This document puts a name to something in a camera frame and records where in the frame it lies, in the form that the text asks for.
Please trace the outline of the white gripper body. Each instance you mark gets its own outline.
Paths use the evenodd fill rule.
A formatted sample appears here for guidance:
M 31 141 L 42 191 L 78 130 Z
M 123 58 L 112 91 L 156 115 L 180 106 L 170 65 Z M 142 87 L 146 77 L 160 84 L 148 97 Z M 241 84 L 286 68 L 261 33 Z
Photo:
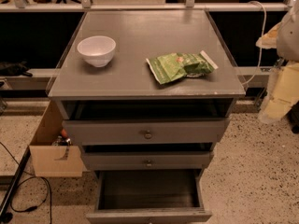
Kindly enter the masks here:
M 281 68 L 273 68 L 266 91 L 258 119 L 271 124 L 284 118 L 299 102 L 299 63 L 289 61 Z

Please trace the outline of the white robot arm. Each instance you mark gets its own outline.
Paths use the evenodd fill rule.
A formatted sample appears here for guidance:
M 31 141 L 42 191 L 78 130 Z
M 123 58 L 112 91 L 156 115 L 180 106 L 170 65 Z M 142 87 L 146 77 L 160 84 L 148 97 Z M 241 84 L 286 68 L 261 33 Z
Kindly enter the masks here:
M 270 124 L 282 119 L 299 102 L 299 1 L 256 42 L 262 49 L 276 49 L 287 64 L 273 68 L 258 119 Z

